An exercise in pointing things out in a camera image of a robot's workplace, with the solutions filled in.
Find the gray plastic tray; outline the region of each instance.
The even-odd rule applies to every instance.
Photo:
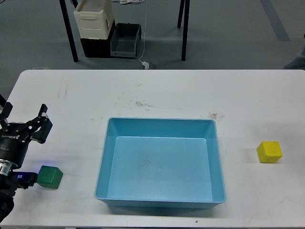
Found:
[[[110,42],[111,56],[135,58],[141,33],[139,24],[118,23]]]

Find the cable plug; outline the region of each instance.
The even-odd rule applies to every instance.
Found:
[[[144,66],[144,69],[145,69],[145,70],[148,70],[148,69],[149,69],[149,63],[143,61],[143,62],[142,62],[142,65]]]

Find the gray floor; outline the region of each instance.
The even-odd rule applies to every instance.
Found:
[[[79,62],[72,59],[59,1],[0,4],[0,94],[6,99],[27,69],[142,69],[137,59],[86,58],[74,7],[70,0],[66,3]],[[182,62],[182,29],[176,28],[179,3],[147,1],[142,61],[153,62],[157,69],[282,69],[304,46],[303,0],[191,0]],[[140,23],[144,29],[146,3],[112,7],[117,23]],[[283,33],[288,40],[281,40]]]

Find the blue plastic bin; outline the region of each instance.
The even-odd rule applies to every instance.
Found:
[[[225,202],[215,121],[110,118],[95,197],[110,206]]]

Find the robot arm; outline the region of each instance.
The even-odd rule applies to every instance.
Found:
[[[27,189],[37,182],[36,173],[14,172],[22,166],[31,140],[45,143],[52,128],[46,112],[47,106],[41,105],[38,116],[26,123],[9,123],[7,117],[13,108],[0,96],[0,222],[9,215],[14,207],[13,197],[18,188]]]

